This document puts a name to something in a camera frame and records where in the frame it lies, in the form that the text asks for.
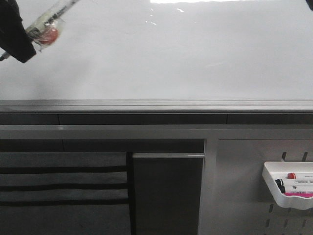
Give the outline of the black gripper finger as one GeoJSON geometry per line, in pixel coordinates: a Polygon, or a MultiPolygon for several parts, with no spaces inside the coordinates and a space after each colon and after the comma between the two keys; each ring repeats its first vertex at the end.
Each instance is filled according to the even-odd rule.
{"type": "Polygon", "coordinates": [[[0,2],[0,47],[5,51],[0,60],[13,56],[22,63],[36,55],[36,51],[26,34],[15,0],[0,2]]]}

